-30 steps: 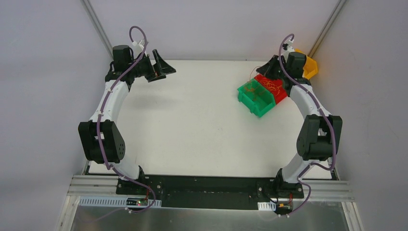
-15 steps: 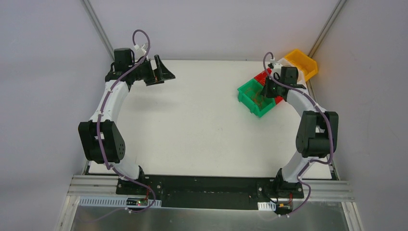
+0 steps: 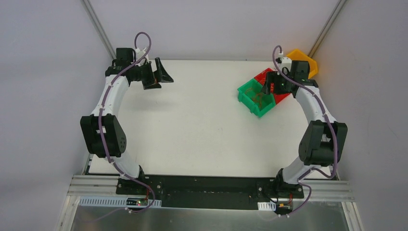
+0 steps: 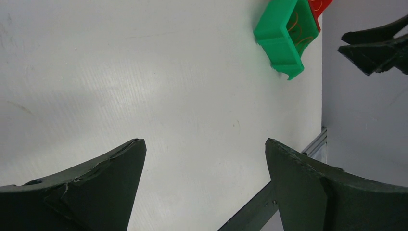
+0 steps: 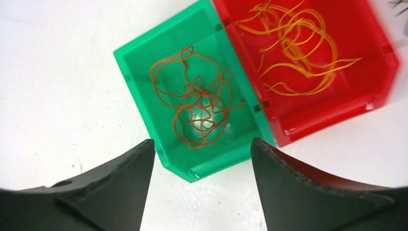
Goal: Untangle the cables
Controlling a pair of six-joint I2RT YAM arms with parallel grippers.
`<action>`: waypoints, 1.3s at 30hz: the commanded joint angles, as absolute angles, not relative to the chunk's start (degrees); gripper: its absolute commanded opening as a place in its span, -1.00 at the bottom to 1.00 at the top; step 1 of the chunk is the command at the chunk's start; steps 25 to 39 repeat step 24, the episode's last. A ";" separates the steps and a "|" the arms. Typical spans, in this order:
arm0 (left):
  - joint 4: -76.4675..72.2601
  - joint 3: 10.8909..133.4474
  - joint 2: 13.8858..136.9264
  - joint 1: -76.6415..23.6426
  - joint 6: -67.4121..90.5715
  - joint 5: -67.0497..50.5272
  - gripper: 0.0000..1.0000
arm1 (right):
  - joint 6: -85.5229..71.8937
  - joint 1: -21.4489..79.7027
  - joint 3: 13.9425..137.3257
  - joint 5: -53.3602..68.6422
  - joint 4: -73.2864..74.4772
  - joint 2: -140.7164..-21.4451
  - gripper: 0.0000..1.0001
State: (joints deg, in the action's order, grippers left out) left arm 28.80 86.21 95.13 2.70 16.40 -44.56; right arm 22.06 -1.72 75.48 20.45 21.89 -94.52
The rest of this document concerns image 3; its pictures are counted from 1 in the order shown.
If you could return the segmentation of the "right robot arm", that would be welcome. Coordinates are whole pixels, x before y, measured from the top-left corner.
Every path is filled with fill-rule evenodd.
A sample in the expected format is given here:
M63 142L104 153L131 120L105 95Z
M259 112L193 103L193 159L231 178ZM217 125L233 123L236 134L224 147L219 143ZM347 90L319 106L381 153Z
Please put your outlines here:
M319 86L309 79L307 61L277 58L275 69L267 72L262 93L290 93L300 104L308 126L299 143L298 157L277 173L271 183L271 191L285 197L301 192L300 181L322 167L337 168L344 147L348 127L338 122L328 111L320 96Z

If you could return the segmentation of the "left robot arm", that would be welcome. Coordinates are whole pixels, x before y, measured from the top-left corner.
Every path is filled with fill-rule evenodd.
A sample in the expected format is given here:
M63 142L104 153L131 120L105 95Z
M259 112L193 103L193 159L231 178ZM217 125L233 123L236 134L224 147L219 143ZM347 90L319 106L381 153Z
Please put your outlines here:
M144 90L160 89L174 80L160 58L151 62L148 48L118 48L117 57L105 71L105 85L97 106L80 119L80 126L90 154L110 163L119 173L117 193L148 192L142 167L127 149L127 137L120 125L118 112L132 82L141 82Z

